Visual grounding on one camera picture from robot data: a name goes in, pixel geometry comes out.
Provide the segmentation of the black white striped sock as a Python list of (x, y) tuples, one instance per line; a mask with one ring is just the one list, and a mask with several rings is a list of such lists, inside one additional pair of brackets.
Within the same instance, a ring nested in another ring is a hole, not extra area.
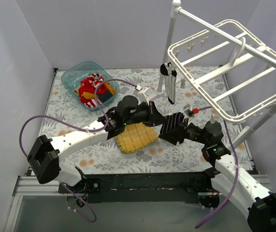
[(160, 134), (174, 130), (184, 121), (185, 115), (181, 112), (173, 113), (172, 115), (165, 116), (167, 122), (162, 125)]

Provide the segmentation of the mustard yellow sock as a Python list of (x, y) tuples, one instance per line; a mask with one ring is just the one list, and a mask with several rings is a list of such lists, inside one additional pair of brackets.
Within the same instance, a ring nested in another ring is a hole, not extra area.
[(95, 98), (95, 94), (94, 93), (90, 93), (90, 92), (83, 92), (83, 97), (85, 99), (91, 100)]
[(107, 89), (111, 92), (112, 95), (116, 94), (116, 90), (110, 85), (109, 82), (104, 83)]

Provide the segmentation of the red white striped sock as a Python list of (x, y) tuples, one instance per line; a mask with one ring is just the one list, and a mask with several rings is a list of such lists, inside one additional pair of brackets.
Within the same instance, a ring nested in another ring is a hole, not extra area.
[(93, 73), (88, 77), (88, 82), (94, 88), (97, 88), (103, 81), (104, 81), (104, 78), (99, 73)]
[(83, 99), (83, 104), (88, 108), (94, 108), (98, 106), (94, 99)]

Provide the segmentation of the red sock with white pattern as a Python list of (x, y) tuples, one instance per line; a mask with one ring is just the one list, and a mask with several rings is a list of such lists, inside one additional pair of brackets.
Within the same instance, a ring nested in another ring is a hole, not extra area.
[(83, 92), (90, 92), (90, 93), (93, 93), (92, 92), (92, 85), (88, 82), (88, 81), (85, 81), (85, 80), (82, 80), (81, 83), (80, 83), (80, 87), (79, 87), (79, 97), (80, 97), (80, 101), (83, 103), (83, 99), (85, 99), (83, 97)]

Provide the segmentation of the beige striped sock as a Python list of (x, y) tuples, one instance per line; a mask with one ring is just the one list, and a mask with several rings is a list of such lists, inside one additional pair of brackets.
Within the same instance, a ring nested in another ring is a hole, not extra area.
[(74, 90), (74, 94), (75, 94), (76, 96), (79, 96), (79, 88), (76, 88), (76, 89)]

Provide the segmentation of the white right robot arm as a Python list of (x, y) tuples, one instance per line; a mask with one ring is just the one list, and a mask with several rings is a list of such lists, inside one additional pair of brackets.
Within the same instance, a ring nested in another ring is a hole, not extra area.
[(203, 129), (188, 119), (171, 118), (160, 130), (160, 138), (176, 145), (185, 139), (203, 144), (202, 154), (214, 173), (202, 179), (207, 192), (222, 193), (247, 219), (253, 232), (276, 232), (276, 192), (270, 191), (239, 166), (237, 156), (222, 142), (219, 122), (207, 122)]

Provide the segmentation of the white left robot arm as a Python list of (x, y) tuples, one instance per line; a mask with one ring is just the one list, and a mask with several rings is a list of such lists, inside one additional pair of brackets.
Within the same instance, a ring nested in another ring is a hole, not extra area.
[(153, 101), (139, 103), (134, 96), (125, 96), (101, 116), (81, 130), (63, 136), (39, 136), (27, 160), (40, 184), (57, 180), (67, 184), (75, 193), (85, 190), (84, 175), (77, 167), (61, 162), (71, 154), (92, 144), (107, 141), (125, 130), (126, 125), (143, 123), (154, 127), (165, 124), (167, 119), (157, 110)]

